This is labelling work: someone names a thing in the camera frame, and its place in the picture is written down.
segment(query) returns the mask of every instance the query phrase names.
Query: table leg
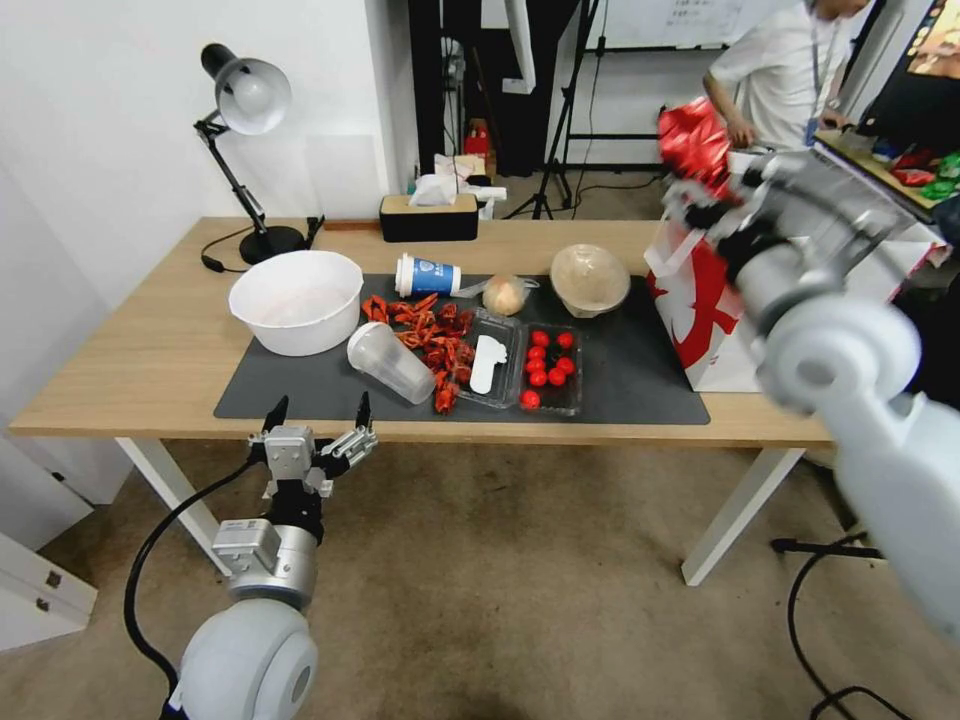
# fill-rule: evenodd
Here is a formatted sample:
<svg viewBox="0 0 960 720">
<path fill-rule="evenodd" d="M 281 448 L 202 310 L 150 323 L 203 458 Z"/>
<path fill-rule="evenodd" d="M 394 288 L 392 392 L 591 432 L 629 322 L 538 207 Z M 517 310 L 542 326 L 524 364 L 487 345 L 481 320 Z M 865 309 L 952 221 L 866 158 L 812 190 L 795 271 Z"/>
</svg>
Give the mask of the table leg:
<svg viewBox="0 0 960 720">
<path fill-rule="evenodd" d="M 687 585 L 695 587 L 703 582 L 804 452 L 803 448 L 764 448 L 760 451 L 707 532 L 680 566 Z"/>
<path fill-rule="evenodd" d="M 190 484 L 159 440 L 142 438 L 116 438 L 116 440 L 169 508 L 175 508 L 196 492 L 196 488 Z M 220 524 L 203 501 L 185 510 L 180 515 L 180 522 L 220 572 L 229 576 L 229 568 L 213 553 L 213 539 Z"/>
</svg>

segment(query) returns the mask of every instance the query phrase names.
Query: red wrapping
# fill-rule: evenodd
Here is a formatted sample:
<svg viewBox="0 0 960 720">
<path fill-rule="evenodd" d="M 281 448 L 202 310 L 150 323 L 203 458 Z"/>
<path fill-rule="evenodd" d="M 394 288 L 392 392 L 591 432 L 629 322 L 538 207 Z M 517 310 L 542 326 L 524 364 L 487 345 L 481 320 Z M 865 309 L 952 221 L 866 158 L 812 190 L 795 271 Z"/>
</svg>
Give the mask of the red wrapping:
<svg viewBox="0 0 960 720">
<path fill-rule="evenodd" d="M 727 128 L 707 98 L 660 113 L 660 155 L 677 177 L 699 180 L 717 198 L 729 195 Z"/>
</svg>

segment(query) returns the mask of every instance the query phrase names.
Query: man's arm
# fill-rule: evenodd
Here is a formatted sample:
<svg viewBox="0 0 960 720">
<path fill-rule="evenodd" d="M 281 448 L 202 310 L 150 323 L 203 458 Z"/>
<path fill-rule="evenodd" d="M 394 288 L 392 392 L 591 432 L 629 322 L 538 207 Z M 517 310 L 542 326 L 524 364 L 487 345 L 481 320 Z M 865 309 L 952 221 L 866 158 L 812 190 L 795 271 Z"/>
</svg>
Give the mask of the man's arm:
<svg viewBox="0 0 960 720">
<path fill-rule="evenodd" d="M 837 72 L 833 76 L 833 82 L 830 83 L 830 93 L 827 95 L 827 105 L 824 107 L 823 113 L 820 115 L 821 128 L 830 128 L 833 126 L 842 129 L 846 125 L 855 124 L 846 115 L 830 107 L 830 102 L 835 98 L 840 97 L 840 88 L 843 86 L 843 75 L 846 69 L 847 62 L 844 60 L 842 63 L 840 63 L 840 67 L 837 68 Z"/>
<path fill-rule="evenodd" d="M 710 98 L 717 112 L 727 121 L 727 132 L 733 141 L 733 146 L 747 148 L 753 145 L 757 138 L 756 128 L 747 122 L 730 93 L 710 71 L 703 76 L 703 89 L 707 91 L 707 97 Z"/>
</svg>

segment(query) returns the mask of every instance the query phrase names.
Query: wooden table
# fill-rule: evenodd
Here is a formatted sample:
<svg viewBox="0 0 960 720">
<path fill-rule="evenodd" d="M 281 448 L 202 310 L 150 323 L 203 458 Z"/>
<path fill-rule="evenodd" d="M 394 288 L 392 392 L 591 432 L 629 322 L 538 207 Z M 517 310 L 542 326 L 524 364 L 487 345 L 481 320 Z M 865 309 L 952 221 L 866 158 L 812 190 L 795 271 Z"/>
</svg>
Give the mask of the wooden table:
<svg viewBox="0 0 960 720">
<path fill-rule="evenodd" d="M 297 220 L 284 222 L 299 226 Z M 250 342 L 249 330 L 227 310 L 236 275 L 200 264 L 200 248 L 242 228 L 238 218 L 204 218 L 153 270 L 77 355 L 15 419 L 20 435 L 114 437 L 170 507 L 194 488 L 160 438 L 245 438 L 259 420 L 213 416 L 213 409 Z M 656 223 L 627 221 L 490 221 L 473 242 L 387 244 L 373 230 L 321 231 L 315 247 L 355 260 L 365 272 L 393 272 L 404 251 L 427 252 L 470 273 L 545 274 L 560 248 L 591 242 L 611 250 L 631 273 L 646 271 L 643 251 Z M 213 254 L 241 267 L 232 241 Z M 700 447 L 764 448 L 683 564 L 688 584 L 699 584 L 750 518 L 802 455 L 829 444 L 822 426 L 783 413 L 758 394 L 703 395 L 708 425 L 596 425 L 540 423 L 378 422 L 384 442 L 583 444 L 649 442 Z M 343 421 L 291 418 L 319 436 L 348 429 Z M 211 551 L 218 523 L 202 504 L 181 516 L 217 566 Z"/>
</svg>

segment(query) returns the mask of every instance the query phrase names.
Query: id badge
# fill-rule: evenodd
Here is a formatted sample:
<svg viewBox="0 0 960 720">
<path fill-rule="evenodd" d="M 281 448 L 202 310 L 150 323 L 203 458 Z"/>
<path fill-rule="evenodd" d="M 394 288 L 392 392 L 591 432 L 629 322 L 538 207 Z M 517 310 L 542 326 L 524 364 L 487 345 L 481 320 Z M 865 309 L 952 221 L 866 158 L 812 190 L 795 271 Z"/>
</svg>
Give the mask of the id badge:
<svg viewBox="0 0 960 720">
<path fill-rule="evenodd" d="M 803 138 L 803 142 L 807 147 L 813 147 L 813 135 L 820 128 L 820 118 L 810 118 L 807 121 L 807 133 Z"/>
</svg>

